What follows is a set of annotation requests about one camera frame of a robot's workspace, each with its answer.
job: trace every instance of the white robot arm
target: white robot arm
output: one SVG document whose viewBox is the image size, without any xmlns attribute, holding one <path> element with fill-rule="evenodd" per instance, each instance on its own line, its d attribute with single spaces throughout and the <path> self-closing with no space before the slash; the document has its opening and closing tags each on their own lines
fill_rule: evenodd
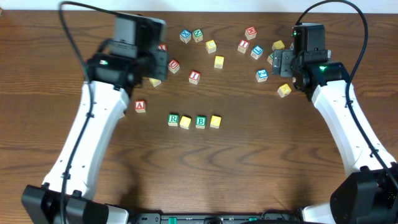
<svg viewBox="0 0 398 224">
<path fill-rule="evenodd" d="M 343 160 L 346 177 L 348 177 L 353 172 L 359 172 L 360 168 L 364 166 L 367 166 L 370 170 L 379 170 L 382 169 L 382 166 L 372 156 L 371 150 L 346 107 L 346 85 L 347 83 L 344 80 L 328 82 L 325 86 L 318 85 L 312 96 L 312 103 L 322 114 L 330 129 Z M 350 86 L 349 95 L 361 126 L 373 145 L 377 146 L 378 153 L 384 163 L 391 167 L 391 162 L 396 162 L 396 160 L 386 151 L 372 130 L 355 97 L 353 85 Z M 329 203 L 306 207 L 302 211 L 302 216 L 306 222 L 335 223 Z"/>
<path fill-rule="evenodd" d="M 49 184 L 50 190 L 56 192 L 61 192 L 67 161 L 90 107 L 87 85 L 85 83 L 82 87 L 79 110 L 62 152 L 43 181 L 43 184 Z M 106 148 L 118 119 L 127 110 L 130 99 L 124 89 L 115 90 L 112 84 L 93 81 L 90 85 L 95 102 L 92 111 L 94 117 L 89 120 L 76 150 L 70 168 L 70 179 L 68 180 L 66 194 L 72 195 L 73 191 L 79 190 L 83 198 L 93 200 L 98 171 Z"/>
</svg>

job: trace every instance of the wooden block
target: wooden block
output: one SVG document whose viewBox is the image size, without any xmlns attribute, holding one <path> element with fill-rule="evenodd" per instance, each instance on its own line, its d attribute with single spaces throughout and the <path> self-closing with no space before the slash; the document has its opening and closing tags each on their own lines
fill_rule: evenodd
<svg viewBox="0 0 398 224">
<path fill-rule="evenodd" d="M 273 65 L 273 63 L 274 63 L 274 53 L 271 53 L 271 54 L 268 56 L 267 61 L 268 61 L 271 65 Z"/>
<path fill-rule="evenodd" d="M 146 105 L 145 105 L 145 101 L 144 100 L 136 101 L 136 111 L 137 111 L 137 113 L 144 113 L 145 112 L 145 108 L 146 108 Z"/>
<path fill-rule="evenodd" d="M 191 118 L 188 118 L 186 116 L 182 116 L 181 121 L 180 121 L 180 127 L 189 129 L 189 126 L 191 125 Z"/>
<path fill-rule="evenodd" d="M 214 42 L 214 40 L 209 40 L 208 42 L 206 42 L 206 50 L 209 54 L 216 52 L 217 50 L 216 42 Z"/>
<path fill-rule="evenodd" d="M 169 70 L 172 73 L 176 73 L 178 70 L 180 70 L 180 64 L 176 60 L 171 60 L 169 62 Z"/>
<path fill-rule="evenodd" d="M 199 41 L 203 40 L 203 33 L 201 32 L 200 29 L 193 31 L 193 39 L 195 42 L 199 42 Z"/>
<path fill-rule="evenodd" d="M 167 52 L 167 47 L 166 47 L 165 44 L 159 44 L 159 45 L 157 46 L 157 48 L 158 48 L 159 50 L 164 50 L 164 51 Z"/>
<path fill-rule="evenodd" d="M 169 126 L 178 126 L 178 115 L 169 114 L 168 123 L 169 123 Z"/>
<path fill-rule="evenodd" d="M 210 127 L 219 128 L 221 124 L 221 118 L 219 116 L 212 116 L 210 121 Z"/>
<path fill-rule="evenodd" d="M 200 80 L 200 73 L 192 71 L 191 75 L 189 76 L 189 82 L 197 85 Z"/>
<path fill-rule="evenodd" d="M 222 56 L 216 56 L 214 60 L 214 67 L 215 68 L 223 68 L 224 65 L 224 57 Z"/>
<path fill-rule="evenodd" d="M 256 73 L 256 78 L 257 78 L 257 82 L 266 81 L 267 78 L 268 78 L 267 70 L 265 70 L 265 69 L 258 70 L 257 73 Z"/>
<path fill-rule="evenodd" d="M 187 29 L 184 29 L 180 34 L 180 40 L 186 44 L 191 40 L 191 37 L 191 32 Z"/>
<path fill-rule="evenodd" d="M 257 34 L 257 30 L 254 27 L 247 28 L 246 32 L 244 33 L 244 35 L 246 36 L 246 38 L 248 40 L 255 38 L 256 34 Z"/>
<path fill-rule="evenodd" d="M 291 91 L 292 91 L 292 89 L 289 87 L 288 84 L 284 84 L 284 85 L 280 86 L 278 89 L 279 96 L 282 98 L 289 95 Z"/>
<path fill-rule="evenodd" d="M 246 50 L 249 48 L 249 42 L 241 40 L 241 42 L 238 45 L 238 51 L 242 53 L 246 53 Z"/>
<path fill-rule="evenodd" d="M 204 129 L 206 127 L 206 117 L 197 116 L 196 127 L 200 129 Z"/>
<path fill-rule="evenodd" d="M 285 49 L 285 45 L 281 40 L 278 40 L 274 44 L 272 44 L 272 50 L 280 50 Z"/>
<path fill-rule="evenodd" d="M 152 85 L 153 85 L 154 87 L 157 87 L 158 85 L 160 85 L 160 84 L 162 83 L 162 81 L 157 80 L 157 79 L 155 79 L 155 78 L 149 78 L 149 81 L 152 83 Z"/>
<path fill-rule="evenodd" d="M 253 48 L 253 50 L 251 51 L 251 56 L 252 57 L 254 57 L 254 59 L 258 59 L 261 55 L 262 55 L 262 53 L 264 52 L 264 49 L 262 48 L 262 47 L 260 47 L 260 46 L 255 46 L 254 48 Z"/>
</svg>

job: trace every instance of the wooden table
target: wooden table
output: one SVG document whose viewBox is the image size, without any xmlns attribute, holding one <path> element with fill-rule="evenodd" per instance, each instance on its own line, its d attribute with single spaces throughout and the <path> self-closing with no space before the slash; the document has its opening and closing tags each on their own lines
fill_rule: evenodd
<svg viewBox="0 0 398 224">
<path fill-rule="evenodd" d="M 148 80 L 131 104 L 106 152 L 95 201 L 128 208 L 178 212 L 262 212 L 327 202 L 344 181 L 340 154 L 320 113 L 305 95 L 280 98 L 291 79 L 271 75 L 272 43 L 292 42 L 299 14 L 148 12 L 166 20 L 165 43 L 181 69 L 157 88 Z M 113 36 L 113 16 L 67 12 L 84 58 Z M 368 49 L 354 79 L 358 100 L 384 146 L 398 157 L 398 16 L 367 15 Z M 351 71 L 363 44 L 356 14 L 311 14 L 322 22 L 332 59 Z M 237 51 L 255 26 L 265 51 L 259 60 Z M 202 42 L 184 44 L 182 29 L 201 28 Z M 207 54 L 214 39 L 217 52 Z M 225 56 L 222 70 L 215 55 Z M 57 12 L 5 11 L 0 17 L 0 223 L 29 223 L 20 199 L 27 184 L 40 186 L 66 140 L 80 102 L 82 74 L 60 28 Z M 258 83 L 256 71 L 269 79 Z M 202 74 L 188 82 L 191 70 Z M 167 126 L 170 112 L 223 117 L 220 129 Z"/>
</svg>

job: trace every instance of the green light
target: green light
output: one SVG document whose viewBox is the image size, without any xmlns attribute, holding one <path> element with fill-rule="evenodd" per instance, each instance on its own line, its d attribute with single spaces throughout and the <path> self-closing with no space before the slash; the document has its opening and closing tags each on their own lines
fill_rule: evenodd
<svg viewBox="0 0 398 224">
<path fill-rule="evenodd" d="M 100 60 L 99 63 L 102 64 L 102 65 L 107 65 L 108 64 L 108 62 L 105 61 L 105 60 Z"/>
<path fill-rule="evenodd" d="M 177 218 L 170 217 L 169 218 L 169 224 L 177 224 Z"/>
</svg>

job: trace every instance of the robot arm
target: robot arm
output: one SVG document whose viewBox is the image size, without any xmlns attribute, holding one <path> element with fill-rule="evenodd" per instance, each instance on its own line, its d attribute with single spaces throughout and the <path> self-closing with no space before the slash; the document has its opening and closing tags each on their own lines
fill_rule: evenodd
<svg viewBox="0 0 398 224">
<path fill-rule="evenodd" d="M 331 195 L 330 203 L 304 208 L 303 220 L 356 224 L 396 222 L 398 200 L 394 179 L 398 166 L 370 127 L 353 86 L 346 89 L 350 76 L 344 65 L 328 62 L 325 28 L 321 24 L 299 24 L 293 27 L 292 36 L 294 49 L 274 52 L 272 72 L 293 77 L 294 87 L 304 92 L 319 110 L 338 146 L 347 177 Z M 347 105 L 346 90 L 354 114 Z M 371 145 L 365 141 L 354 116 Z"/>
<path fill-rule="evenodd" d="M 89 84 L 85 83 L 82 87 L 79 110 L 62 152 L 43 181 L 44 185 L 56 192 L 61 192 L 65 166 L 90 107 L 87 85 Z M 95 102 L 93 117 L 89 120 L 76 150 L 66 194 L 72 195 L 78 190 L 83 198 L 93 200 L 98 171 L 118 119 L 127 110 L 129 96 L 124 89 L 115 90 L 114 85 L 109 83 L 93 81 L 90 85 Z"/>
<path fill-rule="evenodd" d="M 368 166 L 370 170 L 382 169 L 382 166 L 372 155 L 346 107 L 346 84 L 344 80 L 338 80 L 327 82 L 325 86 L 318 85 L 312 96 L 312 103 L 321 113 L 330 129 L 343 160 L 346 177 L 348 177 L 353 172 L 359 172 L 363 166 Z M 373 132 L 356 100 L 352 85 L 349 95 L 353 100 L 355 114 L 366 134 L 373 145 L 377 146 L 378 153 L 386 165 L 391 167 L 391 162 L 396 160 L 386 151 Z"/>
</svg>

